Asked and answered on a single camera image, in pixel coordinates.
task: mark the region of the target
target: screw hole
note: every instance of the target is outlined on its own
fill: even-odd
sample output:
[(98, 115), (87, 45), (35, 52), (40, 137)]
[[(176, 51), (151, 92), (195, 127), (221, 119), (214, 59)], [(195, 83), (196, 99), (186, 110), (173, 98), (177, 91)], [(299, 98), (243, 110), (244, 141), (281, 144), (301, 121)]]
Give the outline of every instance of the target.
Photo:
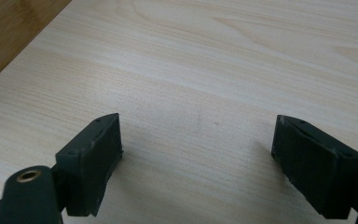
[(17, 182), (26, 183), (29, 181), (33, 181), (40, 176), (41, 172), (38, 170), (32, 170), (22, 173), (21, 175), (17, 176)]

